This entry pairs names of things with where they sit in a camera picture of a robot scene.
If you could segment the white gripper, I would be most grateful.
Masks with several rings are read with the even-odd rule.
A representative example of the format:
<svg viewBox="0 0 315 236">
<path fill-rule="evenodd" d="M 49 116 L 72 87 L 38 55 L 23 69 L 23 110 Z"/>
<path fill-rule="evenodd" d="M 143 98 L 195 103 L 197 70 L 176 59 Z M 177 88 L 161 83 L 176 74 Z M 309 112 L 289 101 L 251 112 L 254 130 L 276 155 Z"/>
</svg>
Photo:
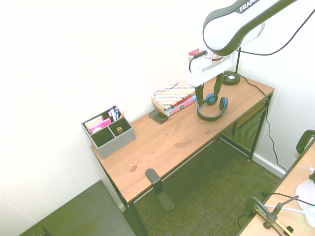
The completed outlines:
<svg viewBox="0 0 315 236">
<path fill-rule="evenodd" d="M 187 71 L 186 83 L 195 88 L 197 104 L 204 104 L 203 89 L 204 83 L 216 77 L 214 95 L 217 98 L 223 84 L 223 72 L 228 70 L 235 61 L 235 55 L 230 54 L 219 61 L 212 61 L 205 56 L 194 59 Z"/>
</svg>

